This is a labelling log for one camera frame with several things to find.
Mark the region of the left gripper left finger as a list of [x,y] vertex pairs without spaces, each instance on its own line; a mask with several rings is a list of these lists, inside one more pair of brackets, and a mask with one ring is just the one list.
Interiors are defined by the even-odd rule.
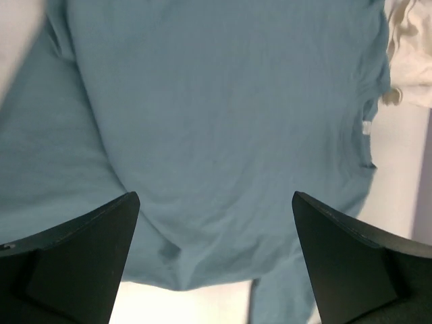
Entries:
[[129,192],[83,216],[1,245],[2,323],[106,324],[139,214]]

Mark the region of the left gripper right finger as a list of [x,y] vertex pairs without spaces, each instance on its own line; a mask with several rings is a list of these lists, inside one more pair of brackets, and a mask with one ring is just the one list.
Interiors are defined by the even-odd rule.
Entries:
[[430,323],[431,247],[304,192],[294,220],[322,323]]

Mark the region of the blue-grey t-shirt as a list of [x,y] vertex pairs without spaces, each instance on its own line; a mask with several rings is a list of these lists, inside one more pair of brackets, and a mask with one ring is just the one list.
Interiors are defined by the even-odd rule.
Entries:
[[1,240],[141,201],[124,277],[253,281],[251,323],[306,323],[292,196],[356,216],[389,88],[382,1],[48,1],[1,108]]

